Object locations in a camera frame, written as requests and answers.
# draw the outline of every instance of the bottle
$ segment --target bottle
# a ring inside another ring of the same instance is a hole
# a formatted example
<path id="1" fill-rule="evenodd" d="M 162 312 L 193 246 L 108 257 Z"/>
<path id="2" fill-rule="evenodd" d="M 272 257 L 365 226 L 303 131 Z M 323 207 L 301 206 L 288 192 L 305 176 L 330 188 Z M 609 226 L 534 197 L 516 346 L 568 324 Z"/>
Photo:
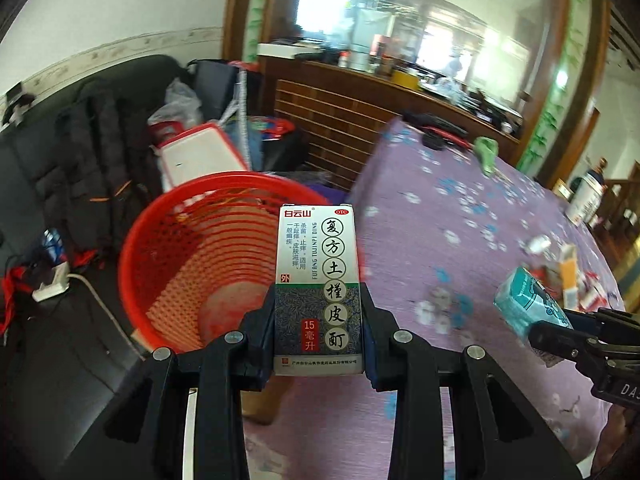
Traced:
<path id="1" fill-rule="evenodd" d="M 347 50 L 344 50 L 340 53 L 340 57 L 338 58 L 338 66 L 340 68 L 347 68 L 349 65 L 349 53 Z"/>
<path id="2" fill-rule="evenodd" d="M 602 176 L 602 171 L 606 167 L 607 159 L 601 158 L 597 166 L 591 168 L 580 178 L 571 203 L 564 213 L 575 226 L 580 225 L 583 221 L 589 222 L 598 210 L 602 195 L 607 189 L 604 186 L 604 178 Z"/>

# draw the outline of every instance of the red plastic basket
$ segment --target red plastic basket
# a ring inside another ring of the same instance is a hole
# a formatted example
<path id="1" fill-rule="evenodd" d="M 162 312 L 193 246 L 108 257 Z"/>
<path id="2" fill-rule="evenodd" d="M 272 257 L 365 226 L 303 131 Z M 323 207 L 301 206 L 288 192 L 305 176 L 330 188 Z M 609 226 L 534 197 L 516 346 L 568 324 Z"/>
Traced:
<path id="1" fill-rule="evenodd" d="M 129 319 L 153 348 L 202 348 L 262 306 L 285 203 L 327 201 L 291 180 L 229 172 L 187 182 L 143 211 L 124 244 L 118 282 Z"/>

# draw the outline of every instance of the red cloth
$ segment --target red cloth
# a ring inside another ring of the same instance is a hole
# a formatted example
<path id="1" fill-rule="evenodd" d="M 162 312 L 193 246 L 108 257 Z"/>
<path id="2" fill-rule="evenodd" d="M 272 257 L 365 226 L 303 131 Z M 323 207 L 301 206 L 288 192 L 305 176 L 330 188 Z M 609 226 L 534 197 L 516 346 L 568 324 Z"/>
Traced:
<path id="1" fill-rule="evenodd" d="M 22 277 L 26 271 L 26 267 L 15 267 L 9 270 L 6 276 L 2 278 L 2 293 L 4 294 L 4 320 L 0 324 L 0 334 L 9 327 L 11 320 L 14 318 L 15 303 L 14 293 L 16 290 L 31 294 L 33 289 L 22 281 Z"/>
<path id="2" fill-rule="evenodd" d="M 88 265 L 91 262 L 91 260 L 95 258 L 97 254 L 98 254 L 98 251 L 96 251 L 95 249 L 89 249 L 84 253 L 74 254 L 74 259 L 72 261 L 71 267 L 73 269 L 77 269 L 78 267 L 84 267 L 85 265 Z"/>

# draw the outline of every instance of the floral pattern tablecloth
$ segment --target floral pattern tablecloth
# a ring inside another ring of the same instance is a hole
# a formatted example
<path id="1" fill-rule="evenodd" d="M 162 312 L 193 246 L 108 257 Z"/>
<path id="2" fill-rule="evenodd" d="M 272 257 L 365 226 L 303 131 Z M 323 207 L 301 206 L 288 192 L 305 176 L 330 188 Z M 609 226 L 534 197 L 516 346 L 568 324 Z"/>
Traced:
<path id="1" fill-rule="evenodd" d="M 613 275 L 586 227 L 569 223 L 551 192 L 501 160 L 497 168 L 510 182 L 482 175 L 472 153 L 434 152 L 419 140 L 392 123 L 354 186 L 361 279 L 376 306 L 432 345 L 483 346 L 578 462 L 594 449 L 608 404 L 591 397 L 591 381 L 574 364 L 546 368 L 493 300 L 516 266 L 543 263 L 566 242 L 576 245 L 583 271 L 600 275 L 616 308 Z M 535 261 L 522 248 L 539 234 L 552 246 Z M 445 396 L 446 477 L 453 478 L 446 405 Z M 270 457 L 260 462 L 265 478 L 383 480 L 395 406 L 395 393 L 376 393 L 364 376 L 301 378 L 273 425 L 248 423 L 245 433 L 269 450 L 261 455 Z"/>

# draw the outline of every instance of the white wall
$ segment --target white wall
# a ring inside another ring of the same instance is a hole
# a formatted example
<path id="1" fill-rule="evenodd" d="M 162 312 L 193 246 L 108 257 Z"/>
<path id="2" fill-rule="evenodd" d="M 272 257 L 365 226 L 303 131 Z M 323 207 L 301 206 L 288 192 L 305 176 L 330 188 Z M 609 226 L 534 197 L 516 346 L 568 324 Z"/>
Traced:
<path id="1" fill-rule="evenodd" d="M 28 0 L 0 43 L 0 93 L 53 63 L 101 44 L 150 32 L 222 27 L 225 3 Z"/>
<path id="2" fill-rule="evenodd" d="M 587 158 L 596 164 L 601 156 L 609 163 L 605 178 L 628 178 L 640 161 L 640 87 L 617 78 L 608 67 L 602 79 L 596 108 L 600 118 L 571 178 L 589 169 Z"/>

